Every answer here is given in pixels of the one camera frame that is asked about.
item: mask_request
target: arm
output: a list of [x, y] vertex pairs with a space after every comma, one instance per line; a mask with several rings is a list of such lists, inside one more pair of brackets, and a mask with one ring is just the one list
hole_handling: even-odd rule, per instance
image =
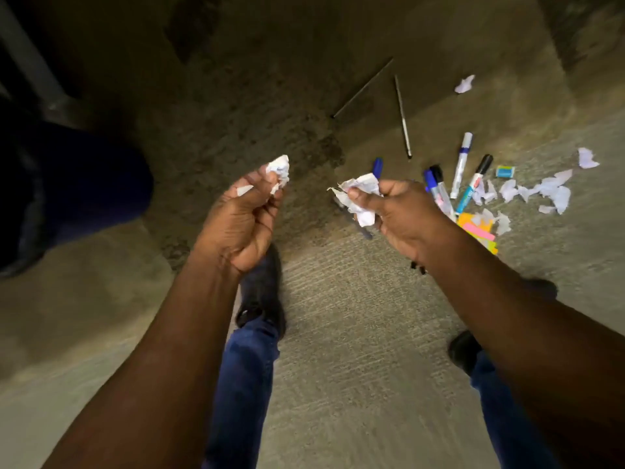
[[239, 278], [271, 242], [275, 183], [261, 168], [224, 193], [143, 339], [44, 468], [200, 466]]
[[625, 338], [521, 277], [441, 213], [419, 185], [381, 181], [375, 210], [392, 245], [426, 266], [562, 460], [622, 462]]

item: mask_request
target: person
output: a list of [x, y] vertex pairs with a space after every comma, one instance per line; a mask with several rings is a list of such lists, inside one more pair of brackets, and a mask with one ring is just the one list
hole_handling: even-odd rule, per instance
[[[271, 245], [283, 198], [271, 196], [276, 183], [262, 167], [217, 201], [144, 337], [44, 468], [256, 465], [286, 329]], [[237, 197], [245, 185], [253, 188]], [[379, 187], [384, 197], [349, 196], [377, 213], [390, 244], [426, 266], [470, 330], [449, 355], [480, 392], [501, 465], [622, 466], [625, 338], [558, 302], [551, 283], [523, 280], [417, 183]], [[239, 284], [238, 329], [225, 344]]]

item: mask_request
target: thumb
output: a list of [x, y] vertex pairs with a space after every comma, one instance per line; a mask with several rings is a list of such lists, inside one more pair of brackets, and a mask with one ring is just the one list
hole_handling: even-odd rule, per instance
[[384, 213], [385, 200], [377, 194], [367, 194], [358, 188], [350, 188], [348, 190], [348, 196], [355, 204], [369, 209], [379, 216]]
[[271, 196], [271, 189], [277, 184], [275, 176], [270, 180], [261, 178], [254, 183], [254, 188], [247, 191], [244, 195], [239, 197], [239, 200], [243, 207], [249, 211], [257, 209], [269, 201]]

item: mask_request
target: pant leg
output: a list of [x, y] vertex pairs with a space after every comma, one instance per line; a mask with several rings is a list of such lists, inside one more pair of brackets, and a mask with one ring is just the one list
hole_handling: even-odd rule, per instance
[[486, 429], [503, 469], [559, 467], [538, 429], [512, 399], [510, 389], [497, 375], [485, 351], [478, 354], [471, 386], [479, 391]]
[[232, 333], [224, 350], [202, 469], [253, 469], [278, 358], [275, 327], [260, 318]]

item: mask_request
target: person's right shoe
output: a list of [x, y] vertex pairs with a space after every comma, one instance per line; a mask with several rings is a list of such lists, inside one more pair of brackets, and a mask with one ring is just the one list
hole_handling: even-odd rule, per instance
[[274, 244], [265, 256], [241, 280], [241, 307], [234, 319], [237, 327], [262, 318], [277, 329], [278, 339], [286, 332], [285, 311], [280, 302], [282, 264]]
[[[557, 299], [558, 287], [552, 281], [540, 278], [530, 278], [523, 280], [526, 286], [547, 299]], [[465, 371], [466, 375], [471, 376], [475, 364], [478, 361], [478, 354], [482, 350], [482, 346], [477, 339], [471, 334], [471, 331], [463, 331], [458, 334], [447, 347], [447, 355], [451, 362], [457, 367]]]

